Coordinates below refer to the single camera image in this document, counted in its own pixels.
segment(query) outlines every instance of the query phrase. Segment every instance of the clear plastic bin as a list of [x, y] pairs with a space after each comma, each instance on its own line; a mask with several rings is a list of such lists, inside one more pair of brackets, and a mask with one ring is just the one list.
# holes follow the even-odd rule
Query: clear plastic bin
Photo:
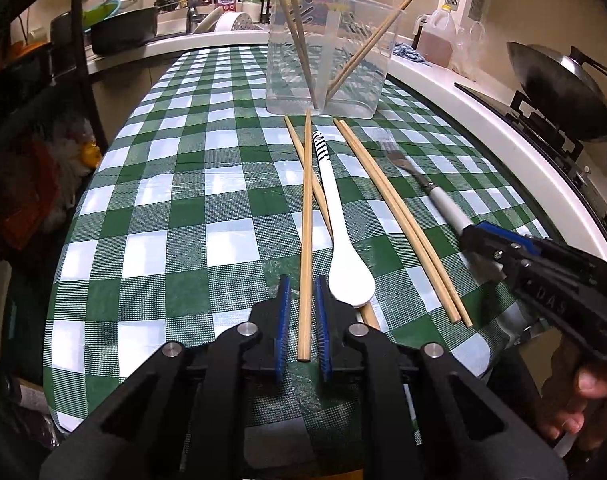
[[[283, 0], [292, 12], [290, 0]], [[372, 118], [388, 73], [397, 37], [395, 20], [339, 90], [326, 102], [328, 86], [392, 12], [372, 0], [298, 0], [312, 84], [318, 108], [312, 106], [304, 72], [279, 0], [270, 0], [266, 108], [273, 114], [335, 115]]]

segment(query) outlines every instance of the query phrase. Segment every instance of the hand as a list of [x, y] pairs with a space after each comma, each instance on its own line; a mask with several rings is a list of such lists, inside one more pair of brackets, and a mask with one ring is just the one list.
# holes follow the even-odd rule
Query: hand
[[[552, 355], [552, 375], [541, 389], [537, 426], [546, 438], [556, 440], [561, 433], [577, 434], [580, 449], [600, 446], [607, 435], [607, 363], [590, 362], [577, 370], [581, 356], [567, 338]], [[591, 399], [604, 399], [601, 408], [586, 422], [583, 411]]]

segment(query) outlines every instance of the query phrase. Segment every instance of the blue cloth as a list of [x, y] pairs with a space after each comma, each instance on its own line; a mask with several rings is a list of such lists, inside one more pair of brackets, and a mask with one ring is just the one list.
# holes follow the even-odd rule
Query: blue cloth
[[408, 43], [395, 43], [392, 53], [395, 56], [404, 57], [405, 59], [410, 59], [417, 63], [427, 63], [426, 59]]

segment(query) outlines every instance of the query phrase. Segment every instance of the table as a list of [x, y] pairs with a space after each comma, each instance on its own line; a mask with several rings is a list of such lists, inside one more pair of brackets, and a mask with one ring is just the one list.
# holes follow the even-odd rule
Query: table
[[[247, 319], [292, 277], [286, 380], [254, 401], [245, 456], [260, 468], [360, 465], [354, 389], [325, 390], [315, 361], [295, 360], [303, 171], [283, 118], [265, 108], [267, 48], [207, 48], [181, 56], [117, 135], [75, 212], [52, 291], [44, 390], [53, 418], [74, 428], [167, 340], [199, 345]], [[291, 117], [303, 137], [304, 118]], [[474, 221], [544, 236], [537, 216], [472, 136], [388, 80], [372, 120], [348, 120], [426, 232], [474, 327], [452, 325], [390, 210], [330, 117], [328, 141], [357, 251], [375, 275], [381, 329], [409, 346], [445, 345], [478, 376], [529, 322], [502, 284], [493, 304], [413, 177], [373, 139], [388, 130]], [[316, 209], [314, 273], [331, 240]]]

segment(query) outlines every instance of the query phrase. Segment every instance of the pair of chopsticks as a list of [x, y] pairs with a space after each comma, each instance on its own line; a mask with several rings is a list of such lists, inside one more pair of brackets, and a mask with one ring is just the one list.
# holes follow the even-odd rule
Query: pair of chopsticks
[[[312, 101], [312, 106], [317, 108], [317, 97], [314, 95], [314, 83], [312, 81], [312, 73], [310, 72], [310, 60], [308, 58], [308, 49], [305, 45], [305, 37], [304, 37], [304, 24], [302, 22], [301, 12], [299, 10], [299, 0], [290, 0], [290, 6], [286, 4], [285, 0], [278, 0], [279, 6], [284, 11], [284, 16], [286, 17], [286, 24], [290, 30], [290, 35], [293, 37], [293, 43], [295, 43], [295, 50], [297, 51], [297, 56], [299, 57], [299, 63], [301, 63], [303, 70], [303, 77], [305, 78], [306, 85], [308, 85], [308, 90], [310, 91], [310, 99]], [[295, 21], [293, 22], [293, 18], [290, 15], [289, 8], [292, 8], [293, 14], [295, 16]]]
[[[303, 213], [302, 213], [302, 257], [299, 276], [299, 327], [297, 335], [297, 360], [307, 362], [311, 357], [312, 333], [312, 195], [314, 194], [323, 221], [332, 238], [328, 203], [317, 174], [312, 170], [312, 120], [306, 111], [302, 146], [293, 123], [284, 116], [290, 138], [303, 166]], [[363, 322], [379, 330], [379, 322], [370, 302], [359, 308]]]
[[339, 129], [341, 135], [357, 155], [359, 162], [370, 176], [375, 186], [381, 193], [381, 196], [388, 204], [401, 230], [408, 238], [410, 245], [417, 254], [417, 258], [424, 268], [430, 283], [432, 284], [437, 297], [443, 304], [450, 321], [456, 323], [463, 320], [466, 327], [472, 326], [472, 320], [468, 312], [461, 302], [461, 298], [453, 285], [448, 273], [443, 268], [443, 264], [439, 256], [435, 252], [434, 247], [427, 239], [426, 234], [421, 229], [420, 225], [415, 220], [414, 216], [405, 205], [397, 190], [394, 189], [388, 177], [385, 176], [375, 159], [368, 153], [365, 146], [361, 143], [357, 136], [352, 131], [346, 121], [338, 121], [333, 119], [335, 126]]
[[392, 23], [399, 17], [399, 15], [410, 5], [413, 0], [404, 0], [401, 5], [393, 10], [388, 17], [383, 21], [379, 27], [373, 32], [368, 42], [357, 50], [357, 53], [346, 63], [343, 69], [335, 76], [335, 78], [328, 85], [328, 92], [326, 94], [326, 102], [330, 101], [332, 96], [336, 94], [339, 87], [344, 84], [345, 80], [353, 70], [357, 68], [357, 65], [363, 61], [365, 56], [373, 49], [373, 47], [381, 40], [381, 37], [388, 31]]

